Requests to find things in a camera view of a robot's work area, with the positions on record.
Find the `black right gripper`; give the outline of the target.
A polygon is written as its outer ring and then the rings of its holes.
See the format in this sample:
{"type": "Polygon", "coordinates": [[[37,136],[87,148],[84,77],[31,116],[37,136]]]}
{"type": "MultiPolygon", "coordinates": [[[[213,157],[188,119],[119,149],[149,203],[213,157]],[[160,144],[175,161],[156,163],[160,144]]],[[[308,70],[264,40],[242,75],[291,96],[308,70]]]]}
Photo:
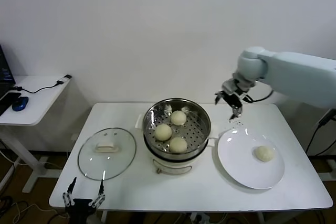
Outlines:
{"type": "Polygon", "coordinates": [[[226,92],[218,91],[215,93],[215,103],[218,103],[222,98],[232,108],[232,115],[230,119],[235,119],[242,114],[242,102],[239,96],[236,94],[227,94],[226,92]]]}

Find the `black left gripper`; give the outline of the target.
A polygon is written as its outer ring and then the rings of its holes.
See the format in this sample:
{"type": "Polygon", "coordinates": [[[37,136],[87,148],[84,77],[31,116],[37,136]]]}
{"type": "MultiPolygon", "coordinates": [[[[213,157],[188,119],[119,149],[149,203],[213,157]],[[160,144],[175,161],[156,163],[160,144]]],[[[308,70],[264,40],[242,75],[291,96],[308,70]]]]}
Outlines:
{"type": "Polygon", "coordinates": [[[72,198],[72,192],[76,184],[76,177],[68,186],[66,192],[62,194],[62,198],[65,204],[65,211],[69,215],[69,224],[86,224],[87,218],[96,212],[96,208],[99,207],[105,200],[103,179],[100,182],[98,196],[96,199],[74,199],[72,198]]]}

